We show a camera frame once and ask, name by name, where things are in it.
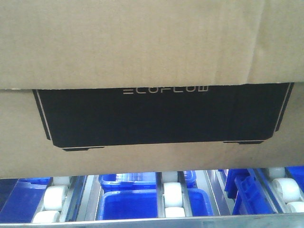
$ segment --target metal bar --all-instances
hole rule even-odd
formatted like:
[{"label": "metal bar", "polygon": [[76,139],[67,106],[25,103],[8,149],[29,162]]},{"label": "metal bar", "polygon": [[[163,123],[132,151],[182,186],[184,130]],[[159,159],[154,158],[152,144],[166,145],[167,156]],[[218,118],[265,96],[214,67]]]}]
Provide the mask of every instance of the metal bar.
[{"label": "metal bar", "polygon": [[51,224],[11,223],[0,228],[304,228],[304,213],[205,216],[187,218],[148,218],[66,222]]},{"label": "metal bar", "polygon": [[221,188],[221,185],[219,183],[215,170],[207,170],[206,175],[207,175],[209,183],[210,183],[213,197],[215,198],[215,201],[216,201],[219,215],[221,215],[221,216],[230,215],[230,211],[229,211],[226,199],[224,197],[224,192]]},{"label": "metal bar", "polygon": [[185,180],[185,174],[183,171],[178,172],[178,182],[181,185],[181,192],[182,192],[182,204],[185,210],[186,217],[192,217],[192,209],[187,189],[187,184]]},{"label": "metal bar", "polygon": [[162,173],[157,172],[156,177],[156,192],[157,192],[157,217],[164,218],[165,216],[165,204],[163,201],[163,186],[162,186]]},{"label": "metal bar", "polygon": [[67,218],[67,215],[68,215],[68,212],[69,212],[69,208],[70,208],[70,202],[71,202],[71,199],[72,199],[72,196],[73,196],[73,193],[74,193],[76,179],[77,179],[77,177],[71,177],[71,184],[68,188],[68,192],[67,192],[67,195],[66,195],[65,202],[62,206],[62,210],[61,210],[60,217],[59,217],[59,222],[65,222],[66,221],[66,218]]},{"label": "metal bar", "polygon": [[98,210],[98,202],[100,199],[100,194],[102,192],[101,185],[99,183],[99,175],[95,175],[91,187],[91,193],[87,204],[85,202],[84,205],[86,207],[85,219],[83,221],[95,221],[97,210]]}]

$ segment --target roller conveyor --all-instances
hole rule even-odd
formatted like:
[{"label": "roller conveyor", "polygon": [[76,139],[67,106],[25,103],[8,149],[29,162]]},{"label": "roller conveyor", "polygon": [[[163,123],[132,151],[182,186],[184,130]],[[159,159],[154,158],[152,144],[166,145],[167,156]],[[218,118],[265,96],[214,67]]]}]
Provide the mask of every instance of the roller conveyor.
[{"label": "roller conveyor", "polygon": [[[273,188],[271,181],[266,177],[265,171],[263,169],[249,169],[249,173],[254,176],[257,183],[260,184],[260,188],[264,192],[267,201],[271,205],[274,213],[280,213],[280,217],[278,219],[282,219],[282,224],[284,223],[284,219],[290,219],[291,217],[295,218],[295,221],[301,220],[302,217],[298,217],[299,213],[295,214],[286,214],[288,217],[281,217],[283,213],[288,213],[288,209],[286,204],[280,200],[278,195],[276,194],[276,190]],[[163,187],[162,187],[162,173],[155,174],[156,180],[156,207],[157,207],[157,217],[158,218],[142,218],[139,221],[144,222],[145,224],[154,223],[155,219],[164,219],[167,221],[167,224],[171,223],[171,218],[165,217],[165,206],[163,199]],[[207,224],[210,222],[210,218],[213,218],[215,222],[221,222],[219,219],[226,219],[226,216],[223,215],[231,215],[233,204],[232,199],[227,198],[227,194],[224,191],[224,180],[220,172],[218,171],[196,171],[197,174],[197,187],[199,189],[203,189],[206,191],[210,198],[210,202],[213,208],[214,215],[221,216],[207,216],[207,217],[195,217],[192,215],[191,202],[189,198],[189,193],[187,189],[187,183],[185,181],[184,172],[178,172],[178,182],[182,188],[182,207],[185,210],[186,218],[175,218],[180,223],[184,224],[182,221],[187,221],[186,224],[191,224],[191,221],[201,221],[203,224],[206,222]],[[292,175],[286,170],[286,177],[292,177]],[[73,177],[71,179],[71,185],[69,187],[69,192],[67,194],[65,203],[63,205],[61,215],[60,215],[60,224],[66,227],[74,227],[77,223],[74,221],[80,221],[81,224],[86,223],[88,227],[94,227],[95,223],[100,224],[101,227],[105,224],[115,227],[115,225],[131,225],[135,223],[135,220],[104,220],[104,221],[94,221],[96,220],[96,214],[98,212],[99,201],[103,197],[103,189],[100,186],[98,181],[98,175],[95,176],[85,176],[85,177]],[[301,200],[303,200],[303,192],[301,191]],[[43,203],[40,202],[36,213],[42,210]],[[273,217],[270,215],[249,215],[250,218],[263,218],[266,220],[272,220]],[[62,223],[64,221],[72,221],[72,223]]]}]

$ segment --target storage bin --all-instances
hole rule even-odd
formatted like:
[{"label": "storage bin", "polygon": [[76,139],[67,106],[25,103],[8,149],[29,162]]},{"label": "storage bin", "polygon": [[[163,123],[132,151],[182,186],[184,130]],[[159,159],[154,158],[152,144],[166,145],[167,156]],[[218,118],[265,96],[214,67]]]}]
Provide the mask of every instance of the storage bin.
[{"label": "storage bin", "polygon": [[0,222],[31,222],[46,187],[17,179],[1,180],[4,194],[1,194]]},{"label": "storage bin", "polygon": [[[188,189],[193,216],[213,215],[208,195],[200,189]],[[157,217],[156,190],[111,191],[99,203],[97,220],[143,219]]]},{"label": "storage bin", "polygon": [[230,199],[235,199],[237,196],[238,189],[234,182],[237,176],[246,177],[249,176],[247,169],[229,169],[227,174],[227,179],[225,183],[225,191],[227,192],[227,197]]},{"label": "storage bin", "polygon": [[237,198],[233,215],[272,214],[274,213],[264,193],[259,189],[254,177],[236,176]]},{"label": "storage bin", "polygon": [[[187,188],[196,187],[195,171],[185,171]],[[155,172],[106,174],[99,176],[105,193],[122,190],[148,190],[156,188]]]}]

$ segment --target metal frame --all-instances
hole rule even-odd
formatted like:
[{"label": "metal frame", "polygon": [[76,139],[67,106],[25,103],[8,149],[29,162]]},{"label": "metal frame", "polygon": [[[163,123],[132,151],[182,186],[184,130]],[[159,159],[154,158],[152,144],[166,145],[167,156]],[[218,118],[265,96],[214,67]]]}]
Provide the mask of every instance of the metal frame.
[{"label": "metal frame", "polygon": [[304,228],[304,213],[126,219],[51,224],[0,224],[0,228],[17,228],[21,226],[29,228]]}]

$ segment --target cardboard flap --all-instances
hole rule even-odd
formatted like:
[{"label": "cardboard flap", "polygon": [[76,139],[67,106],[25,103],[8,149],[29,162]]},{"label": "cardboard flap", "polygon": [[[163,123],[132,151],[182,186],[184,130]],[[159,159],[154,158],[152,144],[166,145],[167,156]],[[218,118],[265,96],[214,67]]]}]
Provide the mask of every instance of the cardboard flap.
[{"label": "cardboard flap", "polygon": [[304,1],[3,0],[0,89],[304,81]]}]

